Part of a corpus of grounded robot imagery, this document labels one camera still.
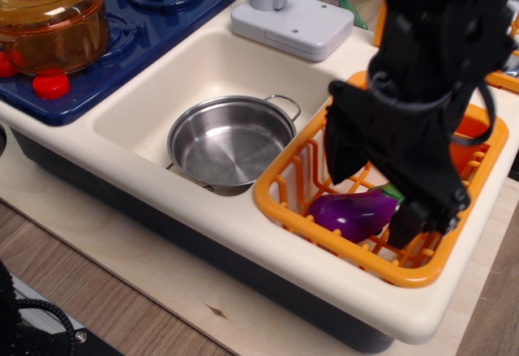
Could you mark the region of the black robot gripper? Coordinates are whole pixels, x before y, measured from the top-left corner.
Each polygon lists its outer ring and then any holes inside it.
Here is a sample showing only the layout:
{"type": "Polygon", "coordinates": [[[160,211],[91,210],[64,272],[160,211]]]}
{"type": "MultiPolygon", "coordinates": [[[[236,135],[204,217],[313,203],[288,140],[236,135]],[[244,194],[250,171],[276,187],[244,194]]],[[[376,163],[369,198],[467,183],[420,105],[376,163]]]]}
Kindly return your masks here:
{"type": "Polygon", "coordinates": [[[464,57],[453,84],[434,94],[431,75],[424,90],[404,98],[388,71],[370,67],[367,88],[335,80],[328,86],[324,134],[326,163],[337,185],[368,161],[388,178],[405,199],[392,216],[388,244],[405,248],[422,233],[448,234],[459,213],[470,206],[450,156],[451,144],[474,146],[487,140],[495,126],[495,105],[485,77],[495,70],[490,54],[464,57]],[[481,134],[457,138],[455,130],[474,91],[487,105],[489,127],[481,134]]]}

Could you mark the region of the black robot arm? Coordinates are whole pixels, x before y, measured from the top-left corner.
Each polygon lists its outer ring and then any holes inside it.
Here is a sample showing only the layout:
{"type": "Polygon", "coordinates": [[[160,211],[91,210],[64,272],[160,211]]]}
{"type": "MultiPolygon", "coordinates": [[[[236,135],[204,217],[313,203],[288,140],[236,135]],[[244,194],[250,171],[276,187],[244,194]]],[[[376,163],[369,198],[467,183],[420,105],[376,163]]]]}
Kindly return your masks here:
{"type": "Polygon", "coordinates": [[[447,234],[470,206],[451,156],[452,144],[475,146],[457,128],[474,92],[495,116],[488,74],[514,50],[507,0],[386,0],[380,47],[367,88],[329,84],[325,150],[339,183],[367,162],[403,194],[389,224],[389,243],[408,245],[422,232],[447,234]]]}

